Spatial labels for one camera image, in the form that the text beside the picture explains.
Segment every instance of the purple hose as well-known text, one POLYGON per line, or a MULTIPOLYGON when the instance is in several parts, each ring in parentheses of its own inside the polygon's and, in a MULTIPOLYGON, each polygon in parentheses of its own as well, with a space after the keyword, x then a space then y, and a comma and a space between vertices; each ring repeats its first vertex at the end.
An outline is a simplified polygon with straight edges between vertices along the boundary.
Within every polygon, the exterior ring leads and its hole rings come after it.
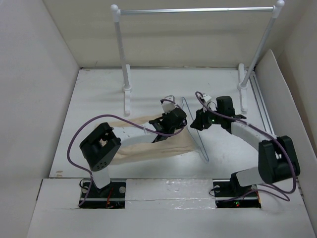
POLYGON ((269 185, 268 185, 268 184, 262 184, 262 186, 265 186, 265 187, 271 188, 271 189, 273 189, 273 190, 275 190, 275 191, 277 191, 277 192, 280 192, 281 194, 283 194, 283 196, 286 197, 286 199, 285 199, 285 198, 282 198, 282 197, 280 197, 280 196, 278 196, 278 195, 276 195, 276 194, 274 194, 274 193, 272 193, 272 192, 270 192, 270 191, 266 191, 266 190, 262 190, 262 189, 255 189, 255 190, 252 190, 252 191, 249 191, 249 192, 243 194, 242 196, 235 197, 235 198, 231 198, 231 199, 228 199, 228 200, 226 200, 226 201, 228 201, 228 202, 229 202, 229 201, 233 201, 233 200, 236 200, 236 199, 238 199, 238 198, 245 197, 245 196, 249 195, 250 193, 256 192, 256 191, 266 192, 266 193, 269 193, 269 194, 271 194, 271 195, 273 195, 273 196, 276 196, 276 197, 278 197, 278 198, 280 198, 280 199, 283 199, 284 201, 290 201, 289 197, 288 197, 286 194, 291 194, 291 193, 293 193, 293 192, 295 191, 295 189, 296 189, 296 175, 295 175, 295 171, 294 171, 294 167, 293 167, 293 165, 292 165, 291 159, 289 158, 289 156, 288 156, 287 152, 285 151, 285 149, 283 148, 283 146, 282 146, 272 135, 270 135, 269 133, 267 133, 267 132, 265 132, 265 131, 263 131, 263 130, 257 128, 257 127, 255 127, 254 125, 251 125, 251 124, 247 123, 247 122, 244 121, 244 120, 237 119, 237 118, 231 118, 231 117, 222 115, 222 114, 220 114, 220 113, 214 112, 214 111, 211 110, 209 107, 207 107, 207 106, 204 104, 204 102, 200 99, 200 97, 203 96, 203 94, 202 94, 201 92, 198 92, 198 91, 197 91, 197 92, 195 93, 195 95, 196 95, 198 101, 199 101, 199 102, 203 105, 203 107, 206 108, 209 112, 211 112, 211 113, 213 113, 213 114, 215 114, 215 115, 217 115, 217 116, 219 116, 219 117, 222 117, 222 118, 226 118, 226 119, 229 119, 229 120, 232 120, 232 121, 238 121, 238 122, 240 122, 240 123, 242 123, 242 124, 244 124, 244 125, 247 125, 248 127, 252 128, 253 130, 259 132, 260 134, 262 134, 262 135, 268 137, 269 139, 273 140, 274 143, 280 148, 280 150, 282 151, 283 155, 285 156, 285 158, 286 158, 286 160, 287 160, 287 163, 288 163, 288 165, 289 165, 291 174, 292 174, 293 188, 292 188, 292 190, 290 190, 290 191, 284 191, 284 190, 280 189, 279 187, 277 187, 276 185, 273 185, 273 184, 269 184, 269 185))
POLYGON ((164 134, 164 133, 160 133, 160 132, 157 132, 157 131, 154 131, 154 130, 151 130, 151 129, 144 128, 144 127, 142 127, 142 126, 140 126, 140 125, 138 125, 138 124, 135 124, 135 123, 133 123, 133 122, 131 122, 131 121, 129 121, 129 120, 126 120, 126 119, 123 119, 123 118, 121 118, 121 117, 118 117, 118 116, 115 116, 115 115, 111 115, 111 114, 99 115, 99 116, 96 116, 96 117, 94 117, 94 118, 91 118, 90 120, 88 120, 87 122, 85 122, 85 123, 76 131, 76 133, 74 134, 73 138, 70 140, 70 143, 69 143, 68 148, 67 148, 67 160, 69 161, 69 163, 70 163, 71 165, 73 165, 73 166, 75 166, 75 167, 81 169, 81 170, 84 170, 84 171, 88 172, 89 175, 90 175, 90 183, 89 183, 89 186, 88 186, 87 193, 86 193, 86 195, 85 195, 85 197, 84 197, 84 200, 83 200, 81 203, 79 203, 79 206, 81 206, 81 205, 86 201, 86 199, 87 199, 87 197, 88 197, 89 191, 90 191, 91 186, 92 186, 92 183, 93 183, 93 174, 92 174, 92 172, 91 172, 89 169, 84 168, 84 167, 82 167, 82 166, 80 166, 80 165, 78 165, 78 164, 75 164, 75 163, 70 159, 70 149, 71 149, 71 147, 73 146, 74 141, 75 141, 76 137, 78 136, 78 134, 79 134, 88 124, 90 124, 91 122, 93 122, 93 121, 95 121, 95 120, 97 120, 97 119, 99 119, 99 118, 116 118, 116 119, 118 119, 118 120, 124 121, 124 122, 126 122, 126 123, 128 123, 128 124, 131 124, 131 125, 137 127, 137 128, 140 128, 140 129, 142 129, 142 130, 145 129, 145 130, 148 131, 148 132, 151 132, 151 133, 154 133, 154 134, 157 134, 157 135, 168 136, 168 137, 174 136, 174 135, 178 135, 178 134, 181 133, 182 130, 184 129, 184 128, 181 128, 178 132, 176 132, 176 133, 174 133, 174 134, 164 134))

